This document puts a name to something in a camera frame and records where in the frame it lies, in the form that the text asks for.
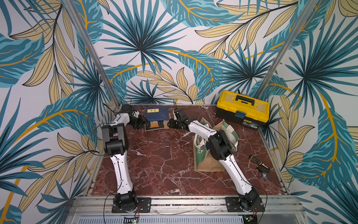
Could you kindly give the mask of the brown cover book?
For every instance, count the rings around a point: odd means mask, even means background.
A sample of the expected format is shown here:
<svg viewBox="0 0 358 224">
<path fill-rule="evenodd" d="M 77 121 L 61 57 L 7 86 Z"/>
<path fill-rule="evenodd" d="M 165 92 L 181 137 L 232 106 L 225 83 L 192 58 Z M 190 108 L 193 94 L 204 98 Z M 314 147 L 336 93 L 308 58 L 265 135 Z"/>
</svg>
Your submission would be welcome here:
<svg viewBox="0 0 358 224">
<path fill-rule="evenodd" d="M 149 132 L 149 131 L 156 131 L 156 130 L 162 130 L 162 129 L 169 129 L 167 124 L 168 124 L 167 120 L 164 120 L 164 121 L 148 121 L 145 124 L 145 131 Z"/>
</svg>

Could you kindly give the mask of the blue book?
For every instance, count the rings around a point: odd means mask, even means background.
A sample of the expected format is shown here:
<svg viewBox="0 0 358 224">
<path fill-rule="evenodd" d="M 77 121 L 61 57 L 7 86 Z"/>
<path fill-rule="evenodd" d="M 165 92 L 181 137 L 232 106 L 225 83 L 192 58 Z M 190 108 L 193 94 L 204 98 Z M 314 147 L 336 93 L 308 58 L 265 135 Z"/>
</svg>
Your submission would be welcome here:
<svg viewBox="0 0 358 224">
<path fill-rule="evenodd" d="M 146 109 L 145 118 L 150 122 L 169 120 L 169 108 L 167 106 L 150 107 Z"/>
</svg>

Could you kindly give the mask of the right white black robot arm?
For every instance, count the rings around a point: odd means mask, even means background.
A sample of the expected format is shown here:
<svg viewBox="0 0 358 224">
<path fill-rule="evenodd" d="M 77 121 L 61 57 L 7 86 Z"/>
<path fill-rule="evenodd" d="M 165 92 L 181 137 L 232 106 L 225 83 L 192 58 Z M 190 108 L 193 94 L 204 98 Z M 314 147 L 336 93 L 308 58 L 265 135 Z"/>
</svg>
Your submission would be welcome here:
<svg viewBox="0 0 358 224">
<path fill-rule="evenodd" d="M 181 108 L 174 109 L 173 114 L 174 118 L 169 120 L 168 126 L 174 129 L 185 129 L 200 136 L 206 142 L 211 156 L 219 161 L 228 172 L 239 196 L 240 210 L 257 211 L 263 204 L 262 200 L 255 187 L 250 184 L 239 168 L 233 155 L 233 145 L 229 142 L 226 133 L 223 130 L 216 131 L 189 118 Z"/>
</svg>

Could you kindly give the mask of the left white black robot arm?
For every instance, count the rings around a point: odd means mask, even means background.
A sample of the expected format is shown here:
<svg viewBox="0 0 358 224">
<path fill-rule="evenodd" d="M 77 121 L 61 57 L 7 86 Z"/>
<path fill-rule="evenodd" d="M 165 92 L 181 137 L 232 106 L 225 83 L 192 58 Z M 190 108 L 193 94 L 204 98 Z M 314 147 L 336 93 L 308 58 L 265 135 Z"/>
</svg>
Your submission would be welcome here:
<svg viewBox="0 0 358 224">
<path fill-rule="evenodd" d="M 117 181 L 113 206 L 120 211 L 133 212 L 139 207 L 128 169 L 129 141 L 125 127 L 130 125 L 134 129 L 139 129 L 145 122 L 145 117 L 130 104 L 125 104 L 114 120 L 101 128 L 103 149 L 111 159 Z"/>
</svg>

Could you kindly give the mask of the yellow black toolbox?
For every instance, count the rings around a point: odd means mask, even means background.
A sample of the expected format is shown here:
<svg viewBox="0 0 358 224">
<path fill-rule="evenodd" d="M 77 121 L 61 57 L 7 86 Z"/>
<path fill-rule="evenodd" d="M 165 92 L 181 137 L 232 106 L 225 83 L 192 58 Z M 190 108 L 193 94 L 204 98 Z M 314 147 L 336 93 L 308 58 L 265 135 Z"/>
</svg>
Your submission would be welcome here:
<svg viewBox="0 0 358 224">
<path fill-rule="evenodd" d="M 216 108 L 216 117 L 252 129 L 264 126 L 269 120 L 268 102 L 231 91 L 221 93 Z"/>
</svg>

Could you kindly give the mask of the yellow black screwdriver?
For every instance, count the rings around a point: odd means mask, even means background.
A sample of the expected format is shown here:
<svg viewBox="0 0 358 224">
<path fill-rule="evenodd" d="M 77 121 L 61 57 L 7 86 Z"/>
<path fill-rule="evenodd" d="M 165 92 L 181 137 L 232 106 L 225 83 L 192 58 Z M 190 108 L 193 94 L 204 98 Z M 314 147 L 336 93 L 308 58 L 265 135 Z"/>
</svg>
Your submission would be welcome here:
<svg viewBox="0 0 358 224">
<path fill-rule="evenodd" d="M 262 174 L 263 179 L 268 179 L 268 174 L 270 172 L 270 168 L 267 167 L 262 161 L 257 159 L 255 156 L 250 155 L 250 160 L 253 161 L 257 165 L 257 170 Z"/>
</svg>

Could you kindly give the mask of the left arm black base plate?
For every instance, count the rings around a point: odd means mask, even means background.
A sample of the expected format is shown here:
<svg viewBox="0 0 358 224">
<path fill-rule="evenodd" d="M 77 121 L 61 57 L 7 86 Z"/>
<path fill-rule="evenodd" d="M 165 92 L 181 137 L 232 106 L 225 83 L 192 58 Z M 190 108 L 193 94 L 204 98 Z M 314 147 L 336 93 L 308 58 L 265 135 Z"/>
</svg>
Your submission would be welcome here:
<svg viewBox="0 0 358 224">
<path fill-rule="evenodd" d="M 150 197 L 140 197 L 139 199 L 114 197 L 112 213 L 149 213 L 151 201 Z"/>
</svg>

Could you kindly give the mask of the right metal frame post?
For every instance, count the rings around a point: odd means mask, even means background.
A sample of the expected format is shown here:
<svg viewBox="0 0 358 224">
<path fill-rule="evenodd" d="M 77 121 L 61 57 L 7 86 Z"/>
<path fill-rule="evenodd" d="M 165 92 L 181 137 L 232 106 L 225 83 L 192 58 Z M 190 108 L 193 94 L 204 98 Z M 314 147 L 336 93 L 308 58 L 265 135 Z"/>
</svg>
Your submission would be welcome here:
<svg viewBox="0 0 358 224">
<path fill-rule="evenodd" d="M 295 38 L 300 33 L 300 30 L 304 26 L 306 20 L 308 19 L 311 11 L 314 9 L 316 4 L 318 3 L 318 0 L 315 1 L 308 1 L 305 7 L 303 8 L 302 13 L 297 18 L 297 22 L 294 24 L 292 31 L 288 33 L 288 36 L 285 40 L 285 42 L 282 44 L 282 47 L 280 48 L 277 56 L 275 57 L 272 65 L 270 66 L 267 74 L 262 79 L 262 82 L 258 89 L 255 92 L 254 98 L 258 99 L 261 94 L 264 92 L 265 87 L 268 85 L 269 81 L 274 75 L 274 72 L 276 71 L 277 67 L 279 66 L 282 58 L 286 54 L 286 52 L 289 50 L 290 46 L 293 44 Z"/>
</svg>

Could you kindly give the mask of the metal frame post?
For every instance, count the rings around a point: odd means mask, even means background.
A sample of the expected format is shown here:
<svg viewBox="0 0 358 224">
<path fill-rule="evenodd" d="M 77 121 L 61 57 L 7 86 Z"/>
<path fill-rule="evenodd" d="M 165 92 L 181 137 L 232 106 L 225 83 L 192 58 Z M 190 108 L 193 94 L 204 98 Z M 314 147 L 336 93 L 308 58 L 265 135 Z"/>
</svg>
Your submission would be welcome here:
<svg viewBox="0 0 358 224">
<path fill-rule="evenodd" d="M 77 31 L 84 42 L 84 46 L 87 48 L 89 56 L 91 57 L 93 63 L 95 64 L 100 74 L 100 77 L 102 78 L 102 81 L 109 92 L 111 99 L 113 100 L 115 106 L 117 108 L 120 108 L 121 103 L 118 100 L 117 95 L 113 90 L 113 87 L 111 86 L 110 80 L 108 79 L 105 69 L 98 57 L 95 47 L 90 39 L 87 29 L 85 28 L 85 24 L 82 22 L 79 12 L 75 7 L 75 4 L 73 3 L 73 1 L 70 0 L 64 0 L 63 4 L 67 8 L 69 16 L 72 19 L 75 27 L 77 28 Z"/>
<path fill-rule="evenodd" d="M 262 82 L 258 89 L 255 92 L 254 98 L 258 99 L 261 94 L 264 92 L 265 87 L 268 85 L 269 81 L 274 75 L 274 72 L 276 71 L 277 67 L 279 66 L 282 58 L 286 54 L 286 52 L 289 50 L 290 46 L 293 44 L 295 38 L 300 33 L 300 30 L 304 26 L 306 20 L 308 19 L 311 11 L 314 9 L 316 4 L 318 3 L 318 0 L 315 1 L 308 1 L 305 7 L 303 8 L 302 13 L 297 18 L 297 22 L 294 24 L 292 31 L 288 33 L 288 36 L 285 40 L 285 42 L 282 44 L 282 47 L 280 48 L 277 56 L 275 57 L 272 65 L 270 66 L 267 74 L 262 79 Z"/>
</svg>

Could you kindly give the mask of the left metal frame post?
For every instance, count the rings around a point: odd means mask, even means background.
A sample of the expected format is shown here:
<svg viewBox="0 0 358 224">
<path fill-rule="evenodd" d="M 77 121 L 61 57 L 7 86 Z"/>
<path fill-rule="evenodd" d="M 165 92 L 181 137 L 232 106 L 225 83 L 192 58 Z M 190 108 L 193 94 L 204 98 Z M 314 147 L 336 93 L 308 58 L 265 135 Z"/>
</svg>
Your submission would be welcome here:
<svg viewBox="0 0 358 224">
<path fill-rule="evenodd" d="M 120 108 L 121 103 L 118 100 L 117 95 L 113 90 L 113 87 L 111 86 L 110 80 L 108 79 L 105 69 L 98 57 L 95 47 L 90 39 L 87 29 L 85 28 L 85 24 L 82 22 L 79 12 L 75 7 L 75 4 L 73 3 L 73 1 L 70 0 L 64 0 L 63 4 L 67 8 L 69 16 L 72 19 L 75 27 L 77 28 L 77 31 L 84 42 L 84 46 L 87 48 L 89 56 L 91 57 L 93 63 L 95 64 L 100 74 L 100 77 L 102 78 L 102 81 L 109 92 L 111 99 L 113 100 L 115 106 L 117 108 Z"/>
</svg>

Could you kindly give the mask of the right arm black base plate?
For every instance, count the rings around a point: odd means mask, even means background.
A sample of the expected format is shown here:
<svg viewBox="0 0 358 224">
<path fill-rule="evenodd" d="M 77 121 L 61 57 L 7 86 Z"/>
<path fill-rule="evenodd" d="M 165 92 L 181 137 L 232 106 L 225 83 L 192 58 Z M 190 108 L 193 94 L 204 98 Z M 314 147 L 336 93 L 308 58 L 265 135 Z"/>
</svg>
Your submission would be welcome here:
<svg viewBox="0 0 358 224">
<path fill-rule="evenodd" d="M 256 200 L 249 200 L 240 197 L 226 197 L 226 208 L 228 212 L 263 212 L 264 203 L 259 197 Z"/>
</svg>

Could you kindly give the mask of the front aluminium rail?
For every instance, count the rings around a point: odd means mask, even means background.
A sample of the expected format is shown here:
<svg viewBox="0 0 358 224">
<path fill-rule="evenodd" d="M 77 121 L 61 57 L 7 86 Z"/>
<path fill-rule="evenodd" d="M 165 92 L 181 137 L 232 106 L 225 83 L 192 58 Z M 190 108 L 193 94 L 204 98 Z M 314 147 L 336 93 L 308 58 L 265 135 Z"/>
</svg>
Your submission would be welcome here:
<svg viewBox="0 0 358 224">
<path fill-rule="evenodd" d="M 307 224 L 308 217 L 296 196 L 263 197 L 264 212 L 228 212 L 226 196 L 151 196 L 134 220 L 133 213 L 113 213 L 112 201 L 102 196 L 79 197 L 66 224 Z"/>
</svg>

